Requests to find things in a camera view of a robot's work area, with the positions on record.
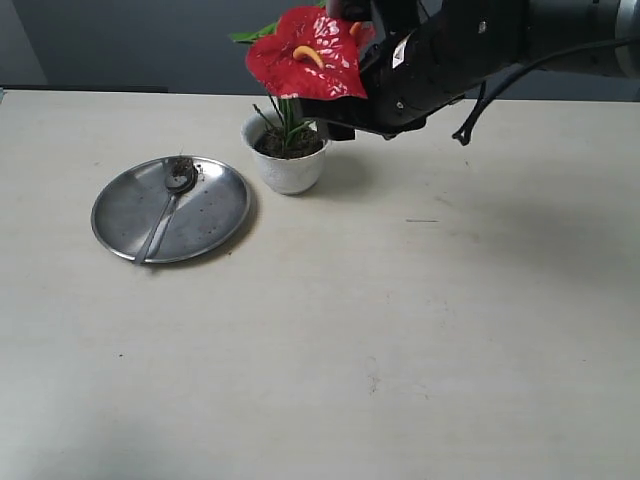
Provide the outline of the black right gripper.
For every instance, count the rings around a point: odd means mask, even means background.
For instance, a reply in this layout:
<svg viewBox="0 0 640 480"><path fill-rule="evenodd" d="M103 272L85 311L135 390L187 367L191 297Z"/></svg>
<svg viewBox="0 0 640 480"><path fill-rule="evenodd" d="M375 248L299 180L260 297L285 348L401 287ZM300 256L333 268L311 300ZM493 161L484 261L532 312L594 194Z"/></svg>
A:
<svg viewBox="0 0 640 480"><path fill-rule="evenodd" d="M455 43L438 22L395 35L370 48L360 80L366 97L298 101L298 117L314 120L324 137L344 142L357 130L391 139L419 130L439 109L480 83L468 61L455 56Z"/></svg>

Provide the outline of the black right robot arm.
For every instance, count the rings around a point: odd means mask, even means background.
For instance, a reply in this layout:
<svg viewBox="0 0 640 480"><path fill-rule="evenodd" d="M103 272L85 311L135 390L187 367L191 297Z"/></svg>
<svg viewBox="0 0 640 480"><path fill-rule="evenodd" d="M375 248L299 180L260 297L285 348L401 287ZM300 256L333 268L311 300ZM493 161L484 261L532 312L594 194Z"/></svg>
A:
<svg viewBox="0 0 640 480"><path fill-rule="evenodd" d="M329 1L326 10L344 20L377 16L385 32L356 76L366 98L294 102L297 117L334 141L357 131L392 139L421 129L477 88L473 110L453 135L468 145L485 109L531 71L639 75L637 0L457 0L433 15L418 1Z"/></svg>

